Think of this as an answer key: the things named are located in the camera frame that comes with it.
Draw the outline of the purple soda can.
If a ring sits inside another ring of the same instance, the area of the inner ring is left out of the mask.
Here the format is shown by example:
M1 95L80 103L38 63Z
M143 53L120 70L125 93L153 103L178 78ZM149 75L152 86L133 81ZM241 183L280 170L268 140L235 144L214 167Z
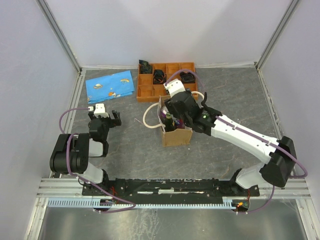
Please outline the purple soda can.
M177 129L185 129L185 124L184 124L184 122L183 122L182 119L176 118L176 119L174 120L174 124L175 124L175 127L176 127Z
M166 106L163 106L160 110L160 119L163 124L164 124L164 120L166 118L166 113L170 113L170 112Z

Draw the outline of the green glass bottle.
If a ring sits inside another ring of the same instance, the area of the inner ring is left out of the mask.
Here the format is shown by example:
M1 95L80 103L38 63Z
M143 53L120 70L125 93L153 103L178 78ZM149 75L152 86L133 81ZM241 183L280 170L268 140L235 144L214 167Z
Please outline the green glass bottle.
M164 129L166 132L172 132L176 129L175 122L172 119L171 114L168 112L165 115L164 125L165 125Z

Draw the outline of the brown canvas bag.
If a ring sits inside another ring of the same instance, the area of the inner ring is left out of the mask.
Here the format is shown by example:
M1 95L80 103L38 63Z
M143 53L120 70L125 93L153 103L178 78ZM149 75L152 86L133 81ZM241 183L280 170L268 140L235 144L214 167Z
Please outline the brown canvas bag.
M165 106L165 100L168 100L169 98L170 98L169 95L160 96L158 99L158 102L150 105L142 116L142 123L144 124L145 127L149 129L156 129L156 128L160 129L160 135L161 135L163 147L177 147L177 146L189 145L193 135L193 130L190 127L185 126L185 129L176 128L174 131L170 131L170 132L165 131L165 124L163 124L161 121L160 112L161 112L161 108ZM158 117L159 123L156 125L148 125L146 123L146 116L147 116L147 113L154 107L157 107L157 117Z

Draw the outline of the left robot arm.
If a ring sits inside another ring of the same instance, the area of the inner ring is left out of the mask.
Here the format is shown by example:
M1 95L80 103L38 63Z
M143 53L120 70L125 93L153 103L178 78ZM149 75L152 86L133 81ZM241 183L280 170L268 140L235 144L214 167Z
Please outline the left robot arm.
M111 183L105 170L89 163L89 158L106 157L109 151L107 141L111 128L122 125L121 115L112 111L113 117L105 110L91 110L88 113L88 133L80 133L70 139L70 134L58 136L49 160L50 170L55 174L74 174L93 183L93 189L99 195L106 195Z

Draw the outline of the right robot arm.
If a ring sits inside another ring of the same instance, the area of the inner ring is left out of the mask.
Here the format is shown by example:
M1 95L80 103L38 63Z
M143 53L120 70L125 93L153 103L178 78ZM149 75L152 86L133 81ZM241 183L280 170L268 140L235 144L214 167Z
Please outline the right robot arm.
M220 111L206 105L207 96L197 104L190 90L169 90L170 98L164 103L175 118L183 120L186 127L210 137L225 140L249 152L260 163L238 169L229 181L229 189L236 196L263 183L283 188L296 164L297 156L292 139L277 139L259 134L233 122Z

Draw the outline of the black rolled sock right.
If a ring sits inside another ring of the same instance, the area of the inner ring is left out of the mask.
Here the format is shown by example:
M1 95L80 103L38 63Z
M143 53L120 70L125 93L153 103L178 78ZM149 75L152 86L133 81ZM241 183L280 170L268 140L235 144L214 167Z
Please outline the black rolled sock right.
M179 76L183 84L194 84L196 82L196 78L191 72L182 71Z

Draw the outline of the blue space-print cloth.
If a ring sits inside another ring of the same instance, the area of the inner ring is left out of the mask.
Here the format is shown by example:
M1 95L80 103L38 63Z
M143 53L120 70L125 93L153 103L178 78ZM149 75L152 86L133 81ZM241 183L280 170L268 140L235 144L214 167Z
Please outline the blue space-print cloth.
M85 87L89 104L129 96L135 91L130 70L88 79Z

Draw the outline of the dark rolled sock middle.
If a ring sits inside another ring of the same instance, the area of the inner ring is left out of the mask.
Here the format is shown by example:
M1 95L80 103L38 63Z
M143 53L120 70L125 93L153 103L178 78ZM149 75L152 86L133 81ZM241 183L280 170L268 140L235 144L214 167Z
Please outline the dark rolled sock middle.
M155 69L153 72L153 84L154 85L159 85L159 84L164 84L166 82L166 74L164 73L163 70L161 69Z

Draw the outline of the wooden compartment tray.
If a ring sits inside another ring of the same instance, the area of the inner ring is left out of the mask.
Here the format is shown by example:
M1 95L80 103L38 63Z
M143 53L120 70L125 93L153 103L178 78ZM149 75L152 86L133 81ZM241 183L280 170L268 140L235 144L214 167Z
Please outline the wooden compartment tray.
M137 93L136 98L138 102L157 102L160 96L165 96L166 90L163 84L153 84L154 70L163 70L166 75L166 80L170 77L179 79L181 72L193 71L195 72L194 62L170 62L170 63L150 63L152 65L152 74L140 74L140 67L138 64L137 77ZM198 90L198 79L195 77L195 83L183 83L184 87L191 90Z

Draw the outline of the dark rolled sock top-left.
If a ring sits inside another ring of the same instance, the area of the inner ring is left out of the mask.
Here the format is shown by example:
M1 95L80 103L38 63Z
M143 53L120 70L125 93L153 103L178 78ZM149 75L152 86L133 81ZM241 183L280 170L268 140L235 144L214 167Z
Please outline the dark rolled sock top-left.
M146 60L139 60L139 73L140 74L152 74L153 66Z

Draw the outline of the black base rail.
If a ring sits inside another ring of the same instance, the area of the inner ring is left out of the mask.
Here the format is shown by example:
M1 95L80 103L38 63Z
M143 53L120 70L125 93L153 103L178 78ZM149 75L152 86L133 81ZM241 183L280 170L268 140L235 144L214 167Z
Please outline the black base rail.
M135 203L162 201L187 202L188 200L220 201L223 197L260 196L257 185L248 189L238 186L234 180L209 179L123 179L103 180L101 183L84 183L82 195L104 196L105 192Z

